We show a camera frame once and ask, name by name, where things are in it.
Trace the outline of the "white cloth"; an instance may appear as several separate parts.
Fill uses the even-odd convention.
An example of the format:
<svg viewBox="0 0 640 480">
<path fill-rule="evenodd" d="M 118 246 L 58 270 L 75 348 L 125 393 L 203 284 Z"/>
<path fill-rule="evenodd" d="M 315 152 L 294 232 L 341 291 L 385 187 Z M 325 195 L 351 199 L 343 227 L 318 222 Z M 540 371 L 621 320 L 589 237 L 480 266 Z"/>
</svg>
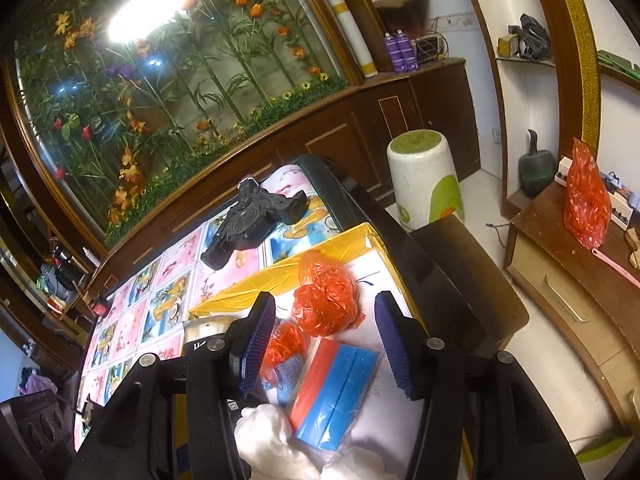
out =
<svg viewBox="0 0 640 480">
<path fill-rule="evenodd" d="M 385 470 L 380 456 L 358 446 L 337 452 L 318 469 L 303 451 L 290 445 L 291 425 L 272 404 L 242 408 L 234 438 L 252 479 L 397 479 Z"/>
</svg>

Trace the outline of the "blue knitted item red bag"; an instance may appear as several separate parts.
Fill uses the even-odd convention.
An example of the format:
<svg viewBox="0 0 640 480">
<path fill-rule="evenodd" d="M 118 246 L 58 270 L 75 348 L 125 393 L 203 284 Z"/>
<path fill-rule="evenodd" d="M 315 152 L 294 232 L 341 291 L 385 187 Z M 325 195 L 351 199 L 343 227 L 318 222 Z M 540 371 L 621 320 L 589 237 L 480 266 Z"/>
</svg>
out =
<svg viewBox="0 0 640 480">
<path fill-rule="evenodd" d="M 260 380 L 266 390 L 276 390 L 282 408 L 294 399 L 306 353 L 307 338 L 297 324 L 282 321 L 273 329 L 262 359 Z"/>
</svg>

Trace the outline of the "red blue sponge pack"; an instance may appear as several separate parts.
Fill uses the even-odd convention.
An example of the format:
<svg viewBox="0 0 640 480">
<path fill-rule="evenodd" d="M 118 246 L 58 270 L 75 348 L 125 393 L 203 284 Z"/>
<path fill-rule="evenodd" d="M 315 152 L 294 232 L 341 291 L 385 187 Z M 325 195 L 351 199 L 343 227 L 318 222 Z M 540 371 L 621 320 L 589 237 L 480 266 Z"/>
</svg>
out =
<svg viewBox="0 0 640 480">
<path fill-rule="evenodd" d="M 294 436 L 317 450 L 337 451 L 377 367 L 376 352 L 322 338 L 288 415 Z"/>
</svg>

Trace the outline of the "orange plastic bag bundle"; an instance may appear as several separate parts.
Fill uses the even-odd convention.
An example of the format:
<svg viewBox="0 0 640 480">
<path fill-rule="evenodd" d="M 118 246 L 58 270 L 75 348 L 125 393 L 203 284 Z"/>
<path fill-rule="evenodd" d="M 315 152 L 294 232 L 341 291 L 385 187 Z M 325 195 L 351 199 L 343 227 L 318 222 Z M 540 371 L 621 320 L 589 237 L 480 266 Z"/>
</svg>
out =
<svg viewBox="0 0 640 480">
<path fill-rule="evenodd" d="M 305 334 L 329 337 L 364 320 L 357 283 L 338 260 L 316 250 L 304 252 L 298 280 L 291 315 Z"/>
</svg>

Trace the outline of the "black snack packet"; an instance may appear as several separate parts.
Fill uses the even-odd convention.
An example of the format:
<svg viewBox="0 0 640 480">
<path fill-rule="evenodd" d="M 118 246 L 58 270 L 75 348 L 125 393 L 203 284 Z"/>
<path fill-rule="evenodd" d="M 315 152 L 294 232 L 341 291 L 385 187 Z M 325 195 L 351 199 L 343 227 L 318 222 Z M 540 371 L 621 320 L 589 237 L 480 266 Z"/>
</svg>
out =
<svg viewBox="0 0 640 480">
<path fill-rule="evenodd" d="M 188 356 L 213 336 L 223 335 L 233 321 L 229 315 L 214 315 L 184 322 L 181 355 Z"/>
</svg>

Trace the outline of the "yellow-rimmed white foam box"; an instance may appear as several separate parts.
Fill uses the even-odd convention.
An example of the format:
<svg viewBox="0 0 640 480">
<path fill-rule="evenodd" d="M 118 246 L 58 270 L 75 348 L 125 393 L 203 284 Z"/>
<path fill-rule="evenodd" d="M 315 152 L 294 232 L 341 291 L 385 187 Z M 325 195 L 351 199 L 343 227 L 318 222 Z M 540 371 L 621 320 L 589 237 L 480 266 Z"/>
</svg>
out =
<svg viewBox="0 0 640 480">
<path fill-rule="evenodd" d="M 355 279 L 337 259 L 308 250 L 298 257 L 299 285 L 293 292 L 292 326 L 317 338 L 318 347 L 292 405 L 288 423 L 296 438 L 335 452 L 356 419 L 378 366 L 372 350 L 335 340 L 364 315 Z M 407 318 L 391 292 L 373 303 L 374 320 L 396 384 L 422 401 L 407 476 L 456 478 L 462 440 L 464 363 L 455 348 L 424 333 Z M 277 325 L 276 300 L 260 292 L 246 318 L 203 342 L 186 360 L 186 426 L 195 479 L 245 479 L 250 466 L 236 446 L 229 400 L 242 401 L 261 372 L 282 363 L 277 353 L 284 328 Z"/>
</svg>

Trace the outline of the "wooden drawer cabinet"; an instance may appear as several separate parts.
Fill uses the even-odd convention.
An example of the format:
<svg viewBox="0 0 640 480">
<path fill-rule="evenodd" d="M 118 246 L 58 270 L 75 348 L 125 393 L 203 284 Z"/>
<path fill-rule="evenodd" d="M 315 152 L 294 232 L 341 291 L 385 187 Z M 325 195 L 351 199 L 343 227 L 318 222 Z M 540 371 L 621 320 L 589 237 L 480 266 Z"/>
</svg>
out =
<svg viewBox="0 0 640 480">
<path fill-rule="evenodd" d="M 509 226 L 504 268 L 582 360 L 617 419 L 639 430 L 639 289 L 563 224 L 553 182 Z"/>
</svg>

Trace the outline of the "pink fly swatter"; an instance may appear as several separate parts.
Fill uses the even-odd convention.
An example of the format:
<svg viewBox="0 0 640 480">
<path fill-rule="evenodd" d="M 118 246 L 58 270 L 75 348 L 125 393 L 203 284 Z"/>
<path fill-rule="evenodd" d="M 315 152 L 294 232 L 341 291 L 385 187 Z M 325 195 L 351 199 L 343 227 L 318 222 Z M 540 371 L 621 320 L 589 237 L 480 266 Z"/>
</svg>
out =
<svg viewBox="0 0 640 480">
<path fill-rule="evenodd" d="M 613 269 L 617 274 L 620 274 L 620 276 L 622 276 L 629 283 L 633 284 L 634 287 L 640 288 L 640 282 L 630 272 L 628 272 L 625 268 L 623 268 L 620 264 L 616 263 L 611 258 L 608 258 L 607 255 L 605 255 L 603 252 L 600 252 L 600 250 L 597 248 L 592 248 L 591 253 L 597 259 L 599 259 L 600 261 L 605 263 L 607 266 L 609 266 L 611 269 Z"/>
</svg>

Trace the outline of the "black star-shaped device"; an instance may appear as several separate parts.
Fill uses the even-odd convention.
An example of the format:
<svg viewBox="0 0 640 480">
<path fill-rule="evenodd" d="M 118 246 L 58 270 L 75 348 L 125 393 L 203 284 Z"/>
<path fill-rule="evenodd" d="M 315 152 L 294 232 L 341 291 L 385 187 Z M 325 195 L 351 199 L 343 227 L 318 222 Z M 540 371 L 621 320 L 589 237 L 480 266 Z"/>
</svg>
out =
<svg viewBox="0 0 640 480">
<path fill-rule="evenodd" d="M 308 197 L 298 191 L 292 197 L 271 193 L 253 177 L 238 184 L 238 200 L 228 210 L 201 260 L 221 270 L 237 250 L 257 248 L 280 224 L 292 226 L 308 209 Z"/>
</svg>

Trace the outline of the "red plastic bag on cabinet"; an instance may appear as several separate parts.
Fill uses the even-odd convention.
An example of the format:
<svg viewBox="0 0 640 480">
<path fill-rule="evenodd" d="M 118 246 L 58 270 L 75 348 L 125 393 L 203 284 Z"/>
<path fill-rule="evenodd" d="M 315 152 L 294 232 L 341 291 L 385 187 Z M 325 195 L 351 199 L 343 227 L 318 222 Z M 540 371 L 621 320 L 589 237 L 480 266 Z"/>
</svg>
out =
<svg viewBox="0 0 640 480">
<path fill-rule="evenodd" d="M 563 224 L 582 247 L 600 248 L 608 232 L 612 207 L 590 148 L 574 139 L 572 166 L 566 178 Z"/>
</svg>

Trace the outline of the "white green stool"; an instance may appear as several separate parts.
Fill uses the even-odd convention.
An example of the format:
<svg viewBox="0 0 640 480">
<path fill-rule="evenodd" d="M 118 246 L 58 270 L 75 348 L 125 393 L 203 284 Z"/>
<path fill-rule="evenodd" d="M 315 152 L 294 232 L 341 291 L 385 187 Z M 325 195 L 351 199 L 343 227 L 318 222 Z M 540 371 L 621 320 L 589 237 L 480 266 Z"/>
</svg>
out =
<svg viewBox="0 0 640 480">
<path fill-rule="evenodd" d="M 464 206 L 448 141 L 432 129 L 411 130 L 387 145 L 400 223 L 414 231 L 447 216 L 464 221 Z"/>
</svg>

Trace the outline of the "white power strip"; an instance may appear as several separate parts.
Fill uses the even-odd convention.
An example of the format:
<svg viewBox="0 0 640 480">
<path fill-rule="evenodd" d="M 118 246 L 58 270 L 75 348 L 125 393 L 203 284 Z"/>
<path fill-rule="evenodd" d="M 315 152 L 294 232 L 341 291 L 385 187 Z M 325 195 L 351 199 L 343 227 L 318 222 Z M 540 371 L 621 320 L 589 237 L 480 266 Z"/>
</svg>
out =
<svg viewBox="0 0 640 480">
<path fill-rule="evenodd" d="M 554 175 L 554 180 L 562 186 L 566 185 L 566 178 L 572 160 L 563 156 L 559 162 L 558 171 Z M 640 197 L 639 194 L 631 191 L 627 185 L 623 184 L 620 177 L 610 171 L 608 174 L 600 172 L 603 185 L 608 191 L 612 207 L 611 220 L 621 229 L 626 230 L 631 226 L 632 217 L 639 211 Z"/>
</svg>

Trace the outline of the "dark wooden sideboard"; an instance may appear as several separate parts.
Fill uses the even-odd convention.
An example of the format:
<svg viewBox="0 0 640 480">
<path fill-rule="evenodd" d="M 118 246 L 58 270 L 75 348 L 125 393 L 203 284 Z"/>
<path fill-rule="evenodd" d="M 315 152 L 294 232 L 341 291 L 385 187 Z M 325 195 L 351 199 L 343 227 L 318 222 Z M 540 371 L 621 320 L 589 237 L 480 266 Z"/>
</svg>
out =
<svg viewBox="0 0 640 480">
<path fill-rule="evenodd" d="M 112 248 L 88 286 L 122 284 L 235 193 L 303 154 L 331 159 L 380 204 L 394 197 L 386 148 L 401 133 L 434 129 L 448 141 L 460 180 L 480 170 L 480 142 L 463 58 L 408 74 L 383 74 L 311 104 L 255 134 L 166 196 Z"/>
</svg>

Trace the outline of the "white yellow rolled poster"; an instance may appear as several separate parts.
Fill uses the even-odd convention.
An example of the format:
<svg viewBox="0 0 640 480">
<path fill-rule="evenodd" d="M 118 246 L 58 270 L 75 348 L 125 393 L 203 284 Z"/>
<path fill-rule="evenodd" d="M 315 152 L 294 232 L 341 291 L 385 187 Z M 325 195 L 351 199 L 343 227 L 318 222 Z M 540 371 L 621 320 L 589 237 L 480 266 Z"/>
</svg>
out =
<svg viewBox="0 0 640 480">
<path fill-rule="evenodd" d="M 346 0 L 326 0 L 336 17 L 341 30 L 352 48 L 361 73 L 364 78 L 371 78 L 378 74 L 378 70 L 374 64 L 371 52 L 364 40 L 360 28 L 352 15 L 352 11 Z"/>
</svg>

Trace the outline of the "purple bottle left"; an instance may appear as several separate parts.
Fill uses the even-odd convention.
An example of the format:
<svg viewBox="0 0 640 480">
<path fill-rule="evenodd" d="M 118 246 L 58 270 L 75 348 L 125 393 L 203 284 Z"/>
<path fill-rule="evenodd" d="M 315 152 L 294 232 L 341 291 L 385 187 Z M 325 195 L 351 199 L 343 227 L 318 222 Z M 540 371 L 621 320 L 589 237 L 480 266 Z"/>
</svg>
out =
<svg viewBox="0 0 640 480">
<path fill-rule="evenodd" d="M 389 32 L 386 32 L 384 42 L 387 53 L 390 56 L 390 62 L 392 62 L 394 72 L 396 74 L 405 73 L 407 71 L 407 66 L 404 57 L 401 54 L 396 37 Z"/>
</svg>

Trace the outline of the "purple bottle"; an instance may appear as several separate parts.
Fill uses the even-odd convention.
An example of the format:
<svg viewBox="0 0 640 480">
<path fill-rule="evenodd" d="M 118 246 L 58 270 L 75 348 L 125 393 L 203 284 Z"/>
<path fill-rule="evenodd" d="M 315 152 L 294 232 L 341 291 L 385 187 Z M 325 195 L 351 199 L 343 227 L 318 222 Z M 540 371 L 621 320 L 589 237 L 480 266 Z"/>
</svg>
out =
<svg viewBox="0 0 640 480">
<path fill-rule="evenodd" d="M 386 32 L 384 42 L 387 53 L 390 56 L 390 62 L 392 62 L 394 72 L 396 74 L 405 73 L 407 71 L 407 66 L 404 57 L 401 54 L 396 37 L 389 32 Z"/>
<path fill-rule="evenodd" d="M 411 39 L 405 32 L 398 29 L 396 32 L 396 41 L 406 69 L 408 72 L 416 72 L 419 69 L 419 63 Z"/>
</svg>

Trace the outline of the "purple bottle right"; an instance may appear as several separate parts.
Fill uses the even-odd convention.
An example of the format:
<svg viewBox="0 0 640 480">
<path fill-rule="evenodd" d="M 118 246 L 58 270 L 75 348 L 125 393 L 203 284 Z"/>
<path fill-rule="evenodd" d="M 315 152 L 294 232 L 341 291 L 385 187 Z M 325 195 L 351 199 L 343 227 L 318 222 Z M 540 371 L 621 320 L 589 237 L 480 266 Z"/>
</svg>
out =
<svg viewBox="0 0 640 480">
<path fill-rule="evenodd" d="M 416 72 L 419 69 L 419 63 L 411 39 L 405 32 L 398 29 L 396 32 L 396 41 L 406 69 L 408 72 Z"/>
</svg>

